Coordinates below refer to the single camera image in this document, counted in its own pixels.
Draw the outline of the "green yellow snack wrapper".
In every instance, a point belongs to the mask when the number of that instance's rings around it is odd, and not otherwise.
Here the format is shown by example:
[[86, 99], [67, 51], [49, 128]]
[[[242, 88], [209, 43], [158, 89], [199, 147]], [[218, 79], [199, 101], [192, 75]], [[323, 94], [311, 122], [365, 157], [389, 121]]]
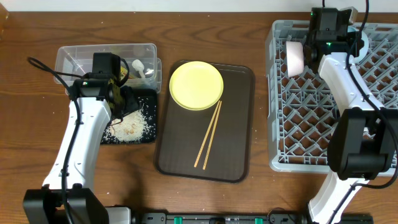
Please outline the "green yellow snack wrapper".
[[127, 69], [124, 67], [120, 68], [120, 72], [121, 72], [121, 79], [123, 79], [128, 74]]

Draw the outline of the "pink white bowl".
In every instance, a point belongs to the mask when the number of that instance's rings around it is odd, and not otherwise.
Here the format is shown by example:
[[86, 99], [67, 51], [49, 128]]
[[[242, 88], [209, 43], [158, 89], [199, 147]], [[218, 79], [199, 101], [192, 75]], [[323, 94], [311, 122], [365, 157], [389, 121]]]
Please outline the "pink white bowl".
[[294, 77], [300, 75], [305, 68], [303, 45], [300, 42], [286, 42], [287, 75]]

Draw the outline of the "white tissue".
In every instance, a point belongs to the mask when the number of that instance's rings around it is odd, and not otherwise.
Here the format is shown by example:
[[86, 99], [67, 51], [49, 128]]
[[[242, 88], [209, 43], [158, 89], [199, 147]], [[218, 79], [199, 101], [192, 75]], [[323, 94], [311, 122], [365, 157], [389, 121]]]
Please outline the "white tissue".
[[138, 72], [139, 76], [142, 79], [146, 78], [146, 76], [144, 75], [144, 64], [139, 59], [135, 59], [132, 62], [132, 67]]

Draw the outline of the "light blue bowl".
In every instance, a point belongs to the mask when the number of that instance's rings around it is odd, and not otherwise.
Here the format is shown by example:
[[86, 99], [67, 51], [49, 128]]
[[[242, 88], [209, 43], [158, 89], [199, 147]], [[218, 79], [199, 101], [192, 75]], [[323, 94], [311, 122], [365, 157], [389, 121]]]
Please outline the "light blue bowl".
[[[353, 26], [348, 27], [347, 35], [350, 47], [353, 45], [357, 31], [358, 29]], [[365, 58], [366, 54], [368, 53], [368, 50], [369, 50], [369, 39], [367, 35], [364, 32], [362, 32], [361, 38], [357, 41], [352, 53], [352, 55], [354, 56], [355, 63], [359, 63], [360, 61], [362, 61]]]

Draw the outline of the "yellow round plate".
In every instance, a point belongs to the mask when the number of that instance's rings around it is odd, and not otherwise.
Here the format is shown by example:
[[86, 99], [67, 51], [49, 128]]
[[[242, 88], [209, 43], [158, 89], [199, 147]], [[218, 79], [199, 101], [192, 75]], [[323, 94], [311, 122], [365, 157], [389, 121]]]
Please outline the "yellow round plate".
[[192, 61], [178, 66], [170, 77], [169, 92], [176, 104], [192, 111], [216, 104], [224, 90], [221, 73], [210, 63]]

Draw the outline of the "wooden chopstick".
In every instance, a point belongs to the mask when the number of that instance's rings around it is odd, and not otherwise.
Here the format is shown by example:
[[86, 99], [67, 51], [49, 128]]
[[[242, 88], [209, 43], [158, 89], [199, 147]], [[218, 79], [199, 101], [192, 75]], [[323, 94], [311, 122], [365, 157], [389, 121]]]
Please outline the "wooden chopstick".
[[215, 110], [214, 110], [213, 116], [211, 117], [210, 123], [209, 123], [209, 125], [208, 125], [207, 130], [206, 130], [205, 137], [203, 138], [202, 144], [201, 144], [201, 146], [200, 146], [200, 150], [199, 150], [198, 155], [197, 155], [197, 158], [196, 158], [196, 160], [195, 160], [194, 167], [197, 167], [197, 165], [198, 165], [198, 162], [199, 162], [199, 160], [200, 160], [200, 157], [201, 157], [203, 148], [205, 147], [205, 143], [206, 143], [207, 137], [208, 137], [209, 132], [210, 132], [210, 128], [211, 128], [211, 126], [212, 126], [212, 124], [213, 124], [213, 122], [214, 122], [214, 119], [215, 119], [215, 116], [216, 116], [216, 112], [218, 111], [218, 108], [219, 108], [219, 105], [220, 105], [220, 104], [221, 104], [221, 101], [218, 101], [218, 102], [217, 102], [217, 105], [216, 105], [216, 108], [215, 108]]
[[219, 117], [219, 114], [220, 114], [221, 106], [222, 106], [222, 101], [219, 101], [218, 102], [218, 107], [217, 107], [217, 110], [216, 110], [216, 115], [215, 115], [215, 118], [214, 118], [214, 121], [213, 121], [212, 132], [211, 132], [210, 141], [209, 141], [209, 144], [208, 144], [208, 149], [206, 151], [206, 157], [205, 157], [204, 165], [203, 165], [203, 168], [202, 168], [203, 170], [206, 169], [206, 166], [207, 166], [207, 163], [208, 163], [208, 158], [210, 156], [211, 146], [213, 144], [213, 138], [214, 138], [216, 127], [217, 127], [217, 122], [218, 122], [218, 117]]

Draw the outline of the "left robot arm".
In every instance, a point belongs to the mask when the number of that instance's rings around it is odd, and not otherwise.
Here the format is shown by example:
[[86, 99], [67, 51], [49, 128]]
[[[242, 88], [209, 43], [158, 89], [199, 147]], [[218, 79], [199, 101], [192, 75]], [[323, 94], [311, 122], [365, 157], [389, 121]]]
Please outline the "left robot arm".
[[93, 193], [95, 166], [104, 131], [112, 122], [140, 106], [128, 73], [127, 62], [118, 55], [98, 52], [93, 68], [77, 76], [72, 85], [36, 58], [28, 62], [51, 73], [70, 99], [67, 128], [57, 158], [40, 189], [29, 189], [23, 208], [29, 223], [132, 223], [129, 207], [105, 207]]

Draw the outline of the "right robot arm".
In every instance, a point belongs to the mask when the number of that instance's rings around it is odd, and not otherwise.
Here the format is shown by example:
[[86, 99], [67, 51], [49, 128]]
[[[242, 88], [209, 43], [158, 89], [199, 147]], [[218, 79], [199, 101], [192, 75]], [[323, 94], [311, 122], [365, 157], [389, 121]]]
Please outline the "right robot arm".
[[314, 7], [303, 52], [305, 64], [326, 82], [338, 106], [340, 119], [329, 140], [331, 169], [320, 191], [308, 204], [313, 223], [338, 223], [355, 193], [371, 185], [391, 168], [397, 152], [397, 110], [387, 109], [369, 90], [356, 68], [367, 54], [369, 41], [362, 29], [352, 27], [353, 7], [338, 10]]

